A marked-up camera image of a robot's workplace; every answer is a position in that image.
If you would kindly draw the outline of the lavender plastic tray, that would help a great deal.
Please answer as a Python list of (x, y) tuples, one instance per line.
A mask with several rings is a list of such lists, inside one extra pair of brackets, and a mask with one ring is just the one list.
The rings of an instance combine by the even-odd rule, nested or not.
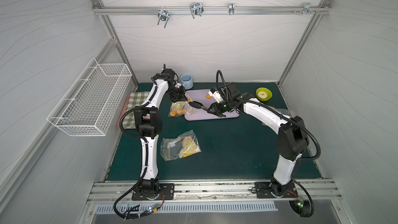
[[(206, 96), (210, 89), (200, 89), (200, 90), (189, 90), (186, 94), (193, 100), (202, 103), (205, 107), (210, 107), (212, 103), (216, 103), (216, 100), (212, 97), (208, 99)], [(229, 113), (223, 113), (226, 117), (225, 118), (237, 118), (239, 114), (235, 111)], [(193, 115), (185, 115), (185, 119), (187, 121), (197, 121), (197, 120), (213, 120), (213, 119), (220, 119), (213, 114), (209, 114), (202, 109), (195, 109)]]

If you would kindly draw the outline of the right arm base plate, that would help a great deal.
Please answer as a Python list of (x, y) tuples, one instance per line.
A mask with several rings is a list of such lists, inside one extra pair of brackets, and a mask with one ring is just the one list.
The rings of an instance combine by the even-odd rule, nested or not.
[(255, 182), (255, 186), (251, 188), (250, 192), (255, 194), (259, 199), (298, 197), (298, 193), (293, 181), (290, 181), (286, 185), (281, 185), (276, 181)]

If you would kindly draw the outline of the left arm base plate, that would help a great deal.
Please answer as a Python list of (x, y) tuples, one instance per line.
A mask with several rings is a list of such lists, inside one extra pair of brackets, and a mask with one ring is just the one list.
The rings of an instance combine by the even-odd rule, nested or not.
[(174, 199), (175, 184), (142, 184), (139, 188), (134, 189), (132, 193), (133, 201), (160, 201)]

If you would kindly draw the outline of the clear zip bag underneath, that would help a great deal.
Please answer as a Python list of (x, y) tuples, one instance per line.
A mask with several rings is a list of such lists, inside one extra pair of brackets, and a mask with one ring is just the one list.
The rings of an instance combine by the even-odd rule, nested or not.
[(195, 114), (195, 108), (189, 105), (189, 101), (172, 103), (169, 110), (169, 117), (171, 117), (170, 116), (171, 111), (177, 111), (177, 110), (182, 110), (182, 114), (181, 115), (176, 114), (176, 116), (174, 117), (180, 117), (183, 115), (191, 116)]

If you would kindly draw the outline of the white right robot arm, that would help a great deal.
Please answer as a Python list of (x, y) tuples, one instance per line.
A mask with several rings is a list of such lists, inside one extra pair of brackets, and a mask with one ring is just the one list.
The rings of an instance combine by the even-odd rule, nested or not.
[(216, 100), (208, 113), (217, 117), (225, 117), (226, 112), (238, 111), (256, 118), (277, 134), (277, 151), (279, 158), (276, 170), (270, 183), (271, 192), (280, 198), (293, 184), (295, 170), (304, 160), (314, 161), (321, 155), (321, 148), (315, 136), (305, 127), (304, 120), (289, 117), (263, 104), (249, 93), (240, 93), (231, 89), (222, 71), (217, 70), (216, 86), (211, 88), (209, 95)]

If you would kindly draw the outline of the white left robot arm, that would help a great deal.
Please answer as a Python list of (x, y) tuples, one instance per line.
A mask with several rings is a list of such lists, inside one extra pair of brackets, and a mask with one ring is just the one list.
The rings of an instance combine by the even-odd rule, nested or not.
[[(162, 131), (160, 105), (165, 94), (170, 95), (173, 103), (186, 101), (186, 89), (178, 82), (178, 76), (171, 68), (163, 65), (160, 73), (151, 77), (153, 82), (148, 97), (143, 104), (136, 106), (122, 115), (119, 127), (122, 133), (139, 138), (142, 144), (142, 171), (134, 191), (153, 199), (159, 194), (159, 171), (157, 167), (157, 143)], [(128, 133), (123, 127), (123, 121), (129, 114), (134, 115), (137, 134)]]

